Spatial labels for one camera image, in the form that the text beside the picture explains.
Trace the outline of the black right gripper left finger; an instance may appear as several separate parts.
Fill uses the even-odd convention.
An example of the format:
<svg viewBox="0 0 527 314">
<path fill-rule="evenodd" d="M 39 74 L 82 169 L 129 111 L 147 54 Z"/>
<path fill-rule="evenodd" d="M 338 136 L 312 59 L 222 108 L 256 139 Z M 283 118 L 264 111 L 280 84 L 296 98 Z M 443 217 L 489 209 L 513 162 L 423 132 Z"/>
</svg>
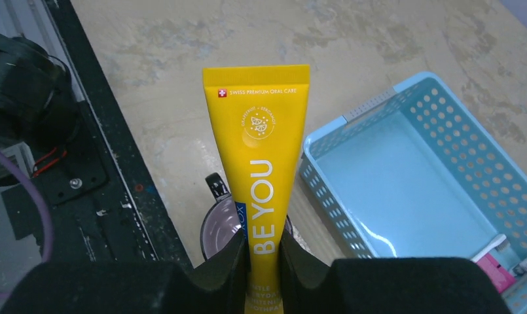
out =
<svg viewBox="0 0 527 314">
<path fill-rule="evenodd" d="M 0 313 L 243 313 L 245 239 L 236 234 L 192 271 L 175 262 L 45 263 Z"/>
</svg>

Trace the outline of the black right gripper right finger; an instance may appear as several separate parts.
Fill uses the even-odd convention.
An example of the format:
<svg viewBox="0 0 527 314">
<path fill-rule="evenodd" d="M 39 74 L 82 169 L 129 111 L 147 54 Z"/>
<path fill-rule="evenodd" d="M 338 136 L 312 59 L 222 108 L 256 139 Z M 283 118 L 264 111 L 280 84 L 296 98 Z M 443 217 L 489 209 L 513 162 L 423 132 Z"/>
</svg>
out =
<svg viewBox="0 0 527 314">
<path fill-rule="evenodd" d="M 328 266 L 294 237 L 280 242 L 285 313 L 510 313 L 464 258 L 344 258 Z"/>
</svg>

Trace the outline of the light blue perforated basket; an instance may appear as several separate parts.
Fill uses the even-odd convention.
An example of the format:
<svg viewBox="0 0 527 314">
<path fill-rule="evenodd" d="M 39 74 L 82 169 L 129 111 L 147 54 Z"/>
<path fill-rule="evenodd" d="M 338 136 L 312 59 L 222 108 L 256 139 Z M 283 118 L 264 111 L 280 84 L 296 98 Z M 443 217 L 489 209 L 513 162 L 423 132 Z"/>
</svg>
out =
<svg viewBox="0 0 527 314">
<path fill-rule="evenodd" d="M 418 73 L 312 132 L 299 173 L 356 258 L 527 257 L 527 176 L 451 89 Z M 502 296 L 527 313 L 527 275 Z"/>
</svg>

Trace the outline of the white toothbrush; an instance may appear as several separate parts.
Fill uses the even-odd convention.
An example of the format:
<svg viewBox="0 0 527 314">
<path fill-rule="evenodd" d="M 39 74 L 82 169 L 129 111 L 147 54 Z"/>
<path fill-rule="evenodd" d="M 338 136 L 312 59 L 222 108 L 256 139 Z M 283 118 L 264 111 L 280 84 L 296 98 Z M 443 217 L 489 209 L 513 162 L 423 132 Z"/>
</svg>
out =
<svg viewBox="0 0 527 314">
<path fill-rule="evenodd" d="M 496 250 L 497 252 L 504 251 L 508 245 L 509 240 L 507 239 L 507 236 L 505 234 L 498 234 L 493 240 L 489 242 L 489 244 L 487 244 L 486 247 L 481 249 L 475 256 L 473 256 L 471 261 L 478 262 L 492 250 Z"/>
</svg>

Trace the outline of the purple mug black handle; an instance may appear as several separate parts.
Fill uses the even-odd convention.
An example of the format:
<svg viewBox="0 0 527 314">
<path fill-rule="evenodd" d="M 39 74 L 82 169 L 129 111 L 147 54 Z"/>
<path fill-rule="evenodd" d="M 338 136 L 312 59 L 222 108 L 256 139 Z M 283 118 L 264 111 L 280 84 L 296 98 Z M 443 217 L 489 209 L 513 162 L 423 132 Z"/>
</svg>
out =
<svg viewBox="0 0 527 314">
<path fill-rule="evenodd" d="M 246 204 L 235 202 L 227 184 L 218 173 L 205 178 L 215 203 L 206 213 L 200 229 L 200 246 L 205 260 L 209 260 L 236 235 L 245 235 Z"/>
</svg>

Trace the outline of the pink toothpaste tube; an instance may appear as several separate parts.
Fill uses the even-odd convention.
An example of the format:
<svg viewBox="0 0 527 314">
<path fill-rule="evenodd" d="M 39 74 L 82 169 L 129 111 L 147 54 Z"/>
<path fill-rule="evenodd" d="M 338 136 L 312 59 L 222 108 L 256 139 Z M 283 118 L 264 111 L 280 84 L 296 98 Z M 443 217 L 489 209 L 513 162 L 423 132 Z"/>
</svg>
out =
<svg viewBox="0 0 527 314">
<path fill-rule="evenodd" d="M 496 290 L 501 294 L 516 283 L 511 275 L 490 253 L 476 259 L 476 265 L 489 277 Z"/>
</svg>

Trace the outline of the black metal base frame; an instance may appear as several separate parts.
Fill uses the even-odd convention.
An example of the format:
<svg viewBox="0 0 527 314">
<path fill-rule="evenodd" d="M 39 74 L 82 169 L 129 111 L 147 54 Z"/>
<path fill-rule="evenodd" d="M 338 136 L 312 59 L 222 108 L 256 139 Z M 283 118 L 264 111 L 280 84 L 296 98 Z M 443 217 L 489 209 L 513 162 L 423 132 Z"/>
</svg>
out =
<svg viewBox="0 0 527 314">
<path fill-rule="evenodd" d="M 79 117 L 74 137 L 51 148 L 0 137 L 0 152 L 45 200 L 53 262 L 192 264 L 120 107 L 69 1 L 0 1 L 0 34 L 43 48 L 70 73 Z M 0 275 L 6 281 L 43 256 L 36 203 L 0 162 Z"/>
</svg>

